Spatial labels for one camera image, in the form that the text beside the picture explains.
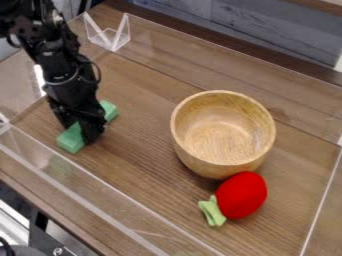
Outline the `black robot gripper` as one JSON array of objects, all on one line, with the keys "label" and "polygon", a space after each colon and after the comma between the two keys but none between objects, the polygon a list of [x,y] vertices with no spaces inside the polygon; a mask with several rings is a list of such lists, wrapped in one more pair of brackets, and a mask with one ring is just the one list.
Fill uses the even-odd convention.
[{"label": "black robot gripper", "polygon": [[92,144],[106,125],[96,99],[101,80],[97,65],[89,60],[76,61],[65,67],[52,64],[42,68],[42,77],[42,90],[57,121],[65,129],[78,121],[84,142]]}]

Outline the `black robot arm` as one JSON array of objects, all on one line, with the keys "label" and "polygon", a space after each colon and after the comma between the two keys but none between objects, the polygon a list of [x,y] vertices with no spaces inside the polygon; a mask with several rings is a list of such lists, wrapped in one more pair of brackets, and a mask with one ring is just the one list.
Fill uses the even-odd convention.
[{"label": "black robot arm", "polygon": [[84,142],[92,143],[106,124],[96,98],[101,73],[80,53],[77,35],[53,1],[0,0],[0,38],[40,66],[42,90],[60,124],[77,124]]}]

